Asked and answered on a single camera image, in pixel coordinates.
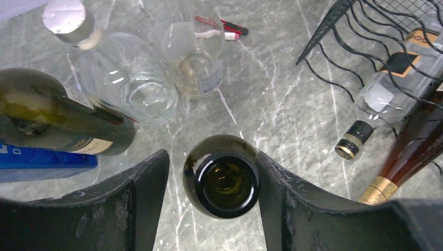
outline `green glass bottle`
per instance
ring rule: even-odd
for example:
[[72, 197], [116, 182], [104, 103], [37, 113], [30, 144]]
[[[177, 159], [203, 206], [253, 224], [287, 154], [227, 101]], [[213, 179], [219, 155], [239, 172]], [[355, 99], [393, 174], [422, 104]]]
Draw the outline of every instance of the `green glass bottle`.
[[0, 70], [0, 142], [116, 155], [135, 135], [127, 117], [32, 69]]
[[233, 135], [215, 135], [200, 142], [189, 153], [183, 169], [189, 201], [218, 219], [248, 212], [260, 190], [256, 154], [252, 145]]

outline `amber bottle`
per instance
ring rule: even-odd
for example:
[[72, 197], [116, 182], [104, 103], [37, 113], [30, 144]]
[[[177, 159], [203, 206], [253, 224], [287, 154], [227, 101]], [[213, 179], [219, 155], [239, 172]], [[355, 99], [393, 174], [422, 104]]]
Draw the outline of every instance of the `amber bottle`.
[[[443, 84], [432, 83], [424, 99], [443, 105]], [[443, 153], [443, 110], [417, 102], [371, 185], [358, 200], [366, 204], [387, 201], [409, 178]]]

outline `blue box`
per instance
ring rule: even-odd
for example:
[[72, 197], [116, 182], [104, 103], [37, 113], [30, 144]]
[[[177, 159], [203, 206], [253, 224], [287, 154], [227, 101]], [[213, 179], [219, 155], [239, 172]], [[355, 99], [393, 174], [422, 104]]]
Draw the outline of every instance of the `blue box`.
[[95, 155], [0, 144], [0, 182], [66, 178], [97, 165]]

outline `marble countertop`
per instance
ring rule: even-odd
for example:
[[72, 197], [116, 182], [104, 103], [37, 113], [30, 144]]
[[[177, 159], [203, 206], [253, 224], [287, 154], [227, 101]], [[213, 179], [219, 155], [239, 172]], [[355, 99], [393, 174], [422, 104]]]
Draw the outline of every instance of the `marble countertop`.
[[[85, 2], [108, 31], [152, 39], [152, 16], [160, 1]], [[227, 67], [219, 91], [201, 99], [181, 97], [176, 115], [167, 124], [140, 128], [124, 154], [100, 157], [100, 166], [94, 170], [66, 179], [0, 184], [0, 196], [21, 201], [57, 198], [165, 148], [171, 167], [154, 250], [266, 250], [258, 205], [237, 219], [215, 220], [194, 209], [182, 188], [186, 153], [208, 136], [233, 134], [313, 184], [357, 199], [377, 173], [394, 136], [388, 129], [378, 129], [357, 159], [341, 159], [334, 146], [355, 119], [352, 102], [344, 91], [316, 78], [306, 64], [295, 65], [334, 2], [211, 1], [223, 19], [250, 30], [239, 41], [226, 41]], [[76, 71], [76, 55], [45, 30], [41, 13], [38, 8], [0, 22], [0, 68], [29, 67], [65, 81]], [[381, 46], [356, 38], [345, 20], [337, 28], [350, 45], [383, 54]], [[365, 81], [374, 73], [366, 59], [346, 54], [331, 34], [322, 43], [331, 58], [352, 67]], [[341, 83], [353, 95], [361, 90], [358, 80], [329, 64], [318, 47], [308, 58], [324, 78]], [[443, 182], [429, 166], [401, 187], [398, 197], [443, 198]]]

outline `black metal rack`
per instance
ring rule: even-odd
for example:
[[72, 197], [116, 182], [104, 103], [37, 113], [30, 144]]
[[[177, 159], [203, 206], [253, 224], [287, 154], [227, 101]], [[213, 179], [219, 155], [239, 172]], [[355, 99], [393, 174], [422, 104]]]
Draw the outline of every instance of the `black metal rack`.
[[[411, 32], [414, 28], [421, 27], [424, 32], [425, 40], [427, 41], [429, 46], [434, 50], [438, 51], [439, 53], [443, 54], [443, 50], [440, 50], [430, 42], [429, 37], [426, 34], [426, 27], [422, 20], [422, 18], [426, 14], [435, 13], [438, 22], [440, 23], [440, 25], [443, 26], [443, 19], [441, 14], [442, 9], [443, 9], [443, 0], [337, 0], [328, 11], [328, 13], [326, 14], [324, 19], [318, 26], [315, 33], [310, 38], [308, 44], [305, 46], [305, 49], [300, 54], [296, 64], [298, 65], [299, 63], [304, 61], [317, 78], [321, 79], [322, 81], [328, 84], [343, 89], [350, 96], [351, 101], [354, 102], [353, 95], [346, 87], [344, 87], [339, 83], [327, 80], [326, 78], [322, 77], [313, 69], [313, 67], [309, 62], [308, 55], [311, 53], [311, 51], [314, 48], [318, 47], [323, 56], [327, 59], [329, 63], [331, 63], [341, 71], [346, 71], [355, 75], [358, 78], [361, 85], [362, 86], [365, 85], [363, 78], [355, 70], [343, 67], [342, 65], [340, 65], [340, 62], [335, 62], [333, 59], [331, 59], [331, 57], [329, 57], [326, 54], [325, 49], [321, 44], [321, 40], [326, 36], [328, 32], [332, 32], [334, 35], [335, 42], [337, 42], [341, 48], [351, 53], [355, 57], [358, 56], [365, 57], [367, 60], [371, 62], [375, 72], [378, 71], [377, 65], [383, 65], [384, 68], [388, 70], [393, 85], [396, 88], [398, 88], [402, 93], [417, 101], [426, 102], [435, 105], [439, 109], [443, 110], [443, 106], [428, 100], [421, 99], [420, 97], [413, 96], [407, 90], [401, 88], [392, 77], [392, 71], [387, 65], [387, 62], [385, 60], [376, 55], [370, 54], [367, 51], [357, 50], [355, 48], [352, 48], [348, 43], [346, 43], [346, 39], [343, 39], [337, 31], [338, 21], [341, 18], [346, 18], [349, 29], [352, 30], [352, 32], [356, 36], [359, 36], [360, 38], [366, 40], [371, 40], [374, 43], [379, 43], [386, 50], [386, 55], [389, 57], [391, 55], [389, 47], [382, 40], [395, 41], [397, 44], [401, 46], [403, 52], [406, 53], [407, 49], [403, 43], [403, 40], [405, 39], [407, 34]], [[386, 33], [379, 33], [377, 32], [377, 28], [374, 27], [370, 28], [368, 25], [362, 22], [363, 19], [361, 17], [360, 18], [357, 17], [356, 12], [359, 12], [361, 15], [363, 15], [364, 16], [363, 19], [365, 19], [364, 21], [370, 22], [372, 26], [379, 28], [392, 27], [393, 29], [397, 30], [398, 31], [398, 33], [396, 33], [397, 37]], [[383, 21], [376, 20], [375, 18], [371, 17], [368, 14], [369, 12], [378, 13], [379, 16], [382, 17]], [[363, 35], [361, 32], [355, 29], [357, 27], [362, 28], [365, 31], [365, 33], [370, 34], [371, 36]], [[409, 62], [409, 64], [414, 70], [421, 73], [422, 75], [434, 79], [436, 81], [443, 81], [443, 79], [441, 79], [440, 77], [428, 75], [425, 72], [421, 71], [420, 69], [417, 69], [412, 64], [412, 62]], [[394, 127], [392, 127], [392, 130], [394, 135], [397, 136], [397, 132], [395, 131]], [[443, 169], [435, 162], [433, 163], [440, 169], [440, 174], [443, 176]]]

